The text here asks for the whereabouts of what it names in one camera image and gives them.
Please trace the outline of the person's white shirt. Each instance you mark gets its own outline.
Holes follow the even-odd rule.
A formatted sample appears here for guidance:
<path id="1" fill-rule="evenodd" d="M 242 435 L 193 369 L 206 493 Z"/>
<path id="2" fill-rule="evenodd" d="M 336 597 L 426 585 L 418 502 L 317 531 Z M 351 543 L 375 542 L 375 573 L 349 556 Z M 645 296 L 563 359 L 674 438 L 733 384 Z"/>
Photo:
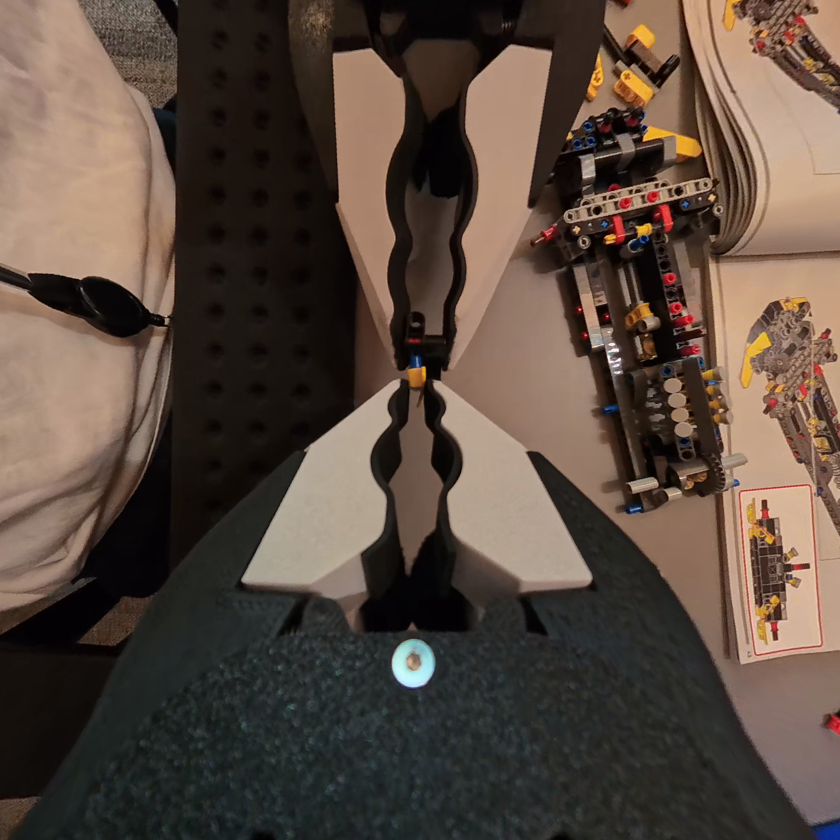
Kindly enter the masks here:
<path id="1" fill-rule="evenodd" d="M 1 258 L 104 277 L 169 314 L 175 183 L 144 95 L 78 2 L 2 2 Z M 137 490 L 172 338 L 114 339 L 2 284 L 1 609 L 68 585 Z"/>

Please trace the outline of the black round clip-on device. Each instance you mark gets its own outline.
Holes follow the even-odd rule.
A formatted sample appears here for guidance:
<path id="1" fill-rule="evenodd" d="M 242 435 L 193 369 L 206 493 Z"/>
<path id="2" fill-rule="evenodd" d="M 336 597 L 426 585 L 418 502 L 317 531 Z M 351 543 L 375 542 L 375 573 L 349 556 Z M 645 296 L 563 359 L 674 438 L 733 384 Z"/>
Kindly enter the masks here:
<path id="1" fill-rule="evenodd" d="M 171 317 L 153 313 L 130 290 L 106 278 L 76 279 L 27 273 L 1 265 L 1 281 L 26 291 L 49 308 L 83 320 L 117 339 L 131 338 L 149 328 L 171 326 Z"/>

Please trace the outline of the lego instruction booklet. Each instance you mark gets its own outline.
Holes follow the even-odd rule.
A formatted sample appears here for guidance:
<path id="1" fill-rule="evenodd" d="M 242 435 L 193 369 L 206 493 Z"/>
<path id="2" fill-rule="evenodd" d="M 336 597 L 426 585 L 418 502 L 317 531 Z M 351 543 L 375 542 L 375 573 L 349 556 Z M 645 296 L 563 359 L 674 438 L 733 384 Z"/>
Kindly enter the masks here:
<path id="1" fill-rule="evenodd" d="M 728 373 L 731 656 L 838 651 L 838 2 L 682 2 L 723 215 L 710 263 Z"/>

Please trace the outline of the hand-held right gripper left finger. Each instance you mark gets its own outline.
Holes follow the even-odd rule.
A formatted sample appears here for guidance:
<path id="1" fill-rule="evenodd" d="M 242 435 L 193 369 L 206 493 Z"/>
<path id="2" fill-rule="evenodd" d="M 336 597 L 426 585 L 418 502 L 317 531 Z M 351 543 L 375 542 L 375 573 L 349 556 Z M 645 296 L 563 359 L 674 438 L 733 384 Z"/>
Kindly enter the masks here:
<path id="1" fill-rule="evenodd" d="M 367 631 L 403 630 L 403 548 L 391 481 L 403 461 L 403 380 L 312 443 L 241 585 L 325 597 Z"/>

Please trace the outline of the black lego connector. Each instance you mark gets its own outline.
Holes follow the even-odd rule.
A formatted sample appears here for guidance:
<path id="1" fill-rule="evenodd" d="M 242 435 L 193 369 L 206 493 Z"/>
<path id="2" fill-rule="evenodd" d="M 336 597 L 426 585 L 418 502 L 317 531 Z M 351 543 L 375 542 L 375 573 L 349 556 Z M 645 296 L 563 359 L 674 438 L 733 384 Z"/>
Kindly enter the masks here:
<path id="1" fill-rule="evenodd" d="M 405 371 L 412 361 L 420 360 L 428 374 L 433 378 L 440 378 L 442 372 L 448 369 L 451 345 L 443 334 L 427 332 L 426 319 L 420 311 L 410 311 L 396 328 L 396 369 Z"/>

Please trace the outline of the lego car chassis assembly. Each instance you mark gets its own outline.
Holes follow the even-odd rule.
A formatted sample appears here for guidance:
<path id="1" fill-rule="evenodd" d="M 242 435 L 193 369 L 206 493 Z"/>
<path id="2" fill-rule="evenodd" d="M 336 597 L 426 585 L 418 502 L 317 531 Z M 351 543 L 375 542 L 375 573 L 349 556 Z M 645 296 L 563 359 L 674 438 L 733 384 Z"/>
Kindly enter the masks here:
<path id="1" fill-rule="evenodd" d="M 553 169 L 562 215 L 531 245 L 552 243 L 569 281 L 585 354 L 601 357 L 620 427 L 626 512 L 738 485 L 745 455 L 726 453 L 726 375 L 706 359 L 691 239 L 707 245 L 723 207 L 708 176 L 672 183 L 677 137 L 648 140 L 645 110 L 609 108 L 573 129 Z"/>

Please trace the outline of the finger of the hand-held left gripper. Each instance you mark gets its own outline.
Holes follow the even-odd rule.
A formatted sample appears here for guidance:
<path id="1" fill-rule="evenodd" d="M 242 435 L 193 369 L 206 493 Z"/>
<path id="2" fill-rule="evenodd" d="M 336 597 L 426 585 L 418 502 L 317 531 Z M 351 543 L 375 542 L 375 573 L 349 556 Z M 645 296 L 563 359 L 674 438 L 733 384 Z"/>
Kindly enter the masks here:
<path id="1" fill-rule="evenodd" d="M 402 371 L 412 310 L 406 191 L 423 139 L 424 110 L 411 78 L 398 76 L 373 49 L 333 54 L 332 76 L 339 220 L 374 324 Z"/>
<path id="2" fill-rule="evenodd" d="M 551 49 L 510 45 L 459 90 L 456 150 L 465 153 L 466 172 L 448 243 L 447 370 L 475 335 L 530 217 L 551 60 Z"/>

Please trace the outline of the black dimpled foam pad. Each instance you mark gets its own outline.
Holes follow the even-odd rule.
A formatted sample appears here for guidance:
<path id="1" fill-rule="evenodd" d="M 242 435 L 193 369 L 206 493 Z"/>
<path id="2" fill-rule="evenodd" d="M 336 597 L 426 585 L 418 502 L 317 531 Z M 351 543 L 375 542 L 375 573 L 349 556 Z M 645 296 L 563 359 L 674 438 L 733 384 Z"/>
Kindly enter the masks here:
<path id="1" fill-rule="evenodd" d="M 172 559 L 354 407 L 358 280 L 287 2 L 180 2 Z"/>

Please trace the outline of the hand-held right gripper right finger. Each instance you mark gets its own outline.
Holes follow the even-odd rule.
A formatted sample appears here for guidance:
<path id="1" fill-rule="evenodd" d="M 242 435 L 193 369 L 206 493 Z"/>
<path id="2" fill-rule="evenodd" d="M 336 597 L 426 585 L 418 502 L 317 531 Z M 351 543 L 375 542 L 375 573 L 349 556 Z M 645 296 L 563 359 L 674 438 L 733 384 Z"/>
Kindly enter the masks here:
<path id="1" fill-rule="evenodd" d="M 423 406 L 442 481 L 423 543 L 423 624 L 470 625 L 499 601 L 589 586 L 529 451 L 441 382 L 426 384 Z"/>

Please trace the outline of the yellow lego panel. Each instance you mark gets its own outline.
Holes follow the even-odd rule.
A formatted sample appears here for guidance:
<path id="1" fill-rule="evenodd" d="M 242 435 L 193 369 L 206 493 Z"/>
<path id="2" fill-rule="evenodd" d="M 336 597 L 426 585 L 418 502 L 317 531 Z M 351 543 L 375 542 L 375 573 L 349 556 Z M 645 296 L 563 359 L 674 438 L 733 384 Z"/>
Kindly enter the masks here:
<path id="1" fill-rule="evenodd" d="M 667 151 L 665 159 L 673 163 L 684 163 L 695 160 L 703 155 L 703 150 L 698 140 L 673 131 L 659 129 L 654 126 L 647 126 L 645 140 L 663 140 Z"/>

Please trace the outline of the pile of yellow Lego parts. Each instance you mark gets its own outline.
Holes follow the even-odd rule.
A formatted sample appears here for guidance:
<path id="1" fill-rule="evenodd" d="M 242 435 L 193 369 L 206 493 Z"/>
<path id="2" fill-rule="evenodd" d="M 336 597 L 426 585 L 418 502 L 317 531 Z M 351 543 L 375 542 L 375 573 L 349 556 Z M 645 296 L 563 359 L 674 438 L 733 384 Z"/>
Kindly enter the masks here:
<path id="1" fill-rule="evenodd" d="M 654 33 L 643 24 L 636 26 L 623 43 L 606 24 L 603 26 L 602 48 L 614 59 L 612 90 L 624 103 L 645 109 L 679 67 L 677 54 L 666 59 L 656 56 L 655 41 Z"/>

